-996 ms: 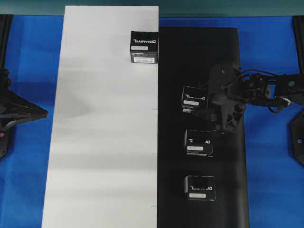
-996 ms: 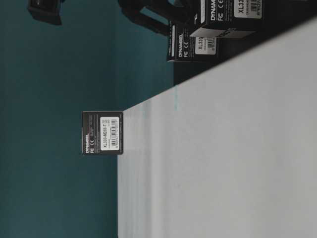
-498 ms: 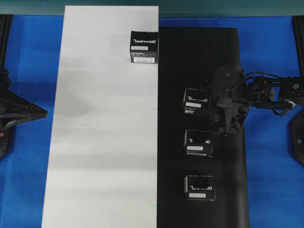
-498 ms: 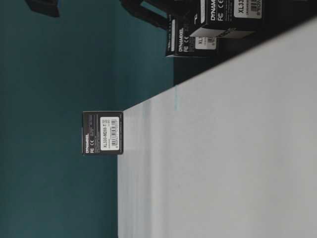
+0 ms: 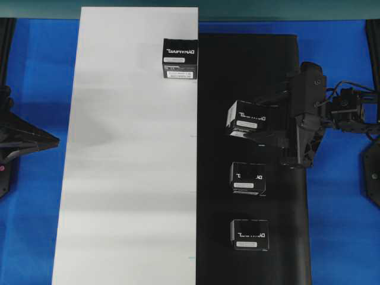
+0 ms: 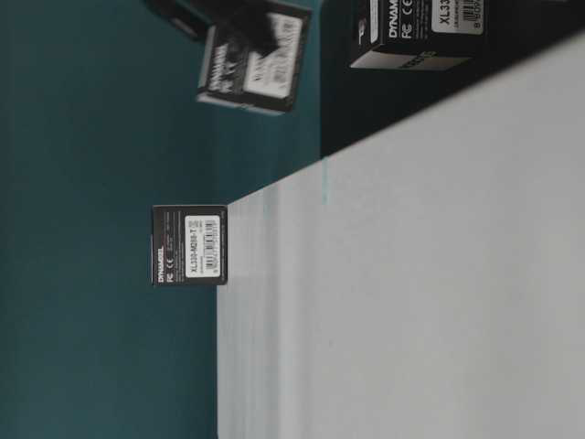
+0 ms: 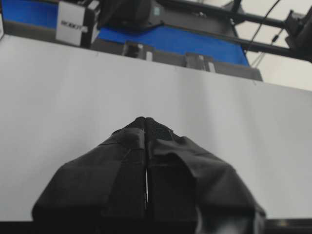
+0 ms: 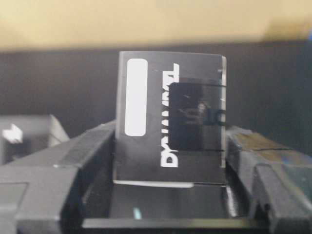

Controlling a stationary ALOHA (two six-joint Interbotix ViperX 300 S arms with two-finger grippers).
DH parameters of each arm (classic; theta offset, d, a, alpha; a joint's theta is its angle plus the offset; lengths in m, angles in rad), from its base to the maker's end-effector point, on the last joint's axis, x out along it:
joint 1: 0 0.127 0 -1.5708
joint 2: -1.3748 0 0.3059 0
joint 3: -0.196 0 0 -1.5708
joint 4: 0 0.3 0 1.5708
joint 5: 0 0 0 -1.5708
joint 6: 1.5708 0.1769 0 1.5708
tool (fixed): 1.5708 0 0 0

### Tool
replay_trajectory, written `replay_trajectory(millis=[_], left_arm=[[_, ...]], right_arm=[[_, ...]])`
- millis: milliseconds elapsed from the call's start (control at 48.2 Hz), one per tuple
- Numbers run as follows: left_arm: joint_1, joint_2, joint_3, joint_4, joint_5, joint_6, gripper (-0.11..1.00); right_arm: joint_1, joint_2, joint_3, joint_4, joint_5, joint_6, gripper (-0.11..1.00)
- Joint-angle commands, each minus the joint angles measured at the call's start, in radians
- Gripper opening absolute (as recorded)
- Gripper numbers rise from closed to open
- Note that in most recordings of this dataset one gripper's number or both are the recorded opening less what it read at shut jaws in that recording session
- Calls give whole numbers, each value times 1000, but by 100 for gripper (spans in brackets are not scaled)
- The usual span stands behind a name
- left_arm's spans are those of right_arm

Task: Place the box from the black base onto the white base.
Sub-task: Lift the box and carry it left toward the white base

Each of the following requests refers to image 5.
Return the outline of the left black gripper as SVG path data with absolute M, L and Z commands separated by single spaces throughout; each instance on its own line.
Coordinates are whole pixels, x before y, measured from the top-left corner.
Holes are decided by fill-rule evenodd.
M 17 157 L 35 153 L 59 145 L 59 138 L 40 129 L 16 114 L 11 109 L 14 105 L 10 97 L 11 89 L 1 86 L 1 166 Z M 16 142 L 36 144 L 16 144 Z

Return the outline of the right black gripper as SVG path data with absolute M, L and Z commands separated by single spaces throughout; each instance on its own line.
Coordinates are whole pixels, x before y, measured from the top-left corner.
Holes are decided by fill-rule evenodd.
M 258 145 L 284 148 L 282 166 L 310 168 L 325 134 L 318 103 L 325 99 L 326 76 L 322 67 L 302 62 L 297 74 L 289 78 L 289 90 L 256 97 L 253 104 L 263 107 L 288 106 L 287 131 L 230 131 L 230 136 L 251 140 Z

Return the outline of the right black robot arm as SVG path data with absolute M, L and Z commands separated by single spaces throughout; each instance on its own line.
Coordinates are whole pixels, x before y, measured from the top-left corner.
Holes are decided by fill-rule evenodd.
M 279 164 L 309 168 L 328 128 L 365 134 L 372 144 L 363 153 L 365 192 L 379 204 L 379 122 L 365 122 L 365 104 L 379 106 L 379 20 L 366 20 L 374 88 L 352 81 L 327 87 L 322 67 L 302 62 L 274 92 L 252 102 L 235 101 L 228 110 L 228 134 L 281 150 Z

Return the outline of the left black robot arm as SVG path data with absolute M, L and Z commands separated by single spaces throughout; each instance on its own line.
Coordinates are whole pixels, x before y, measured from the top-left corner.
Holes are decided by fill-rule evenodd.
M 59 145 L 59 138 L 14 114 L 11 88 L 6 85 L 8 59 L 16 19 L 1 18 L 1 197 L 10 190 L 12 161 Z

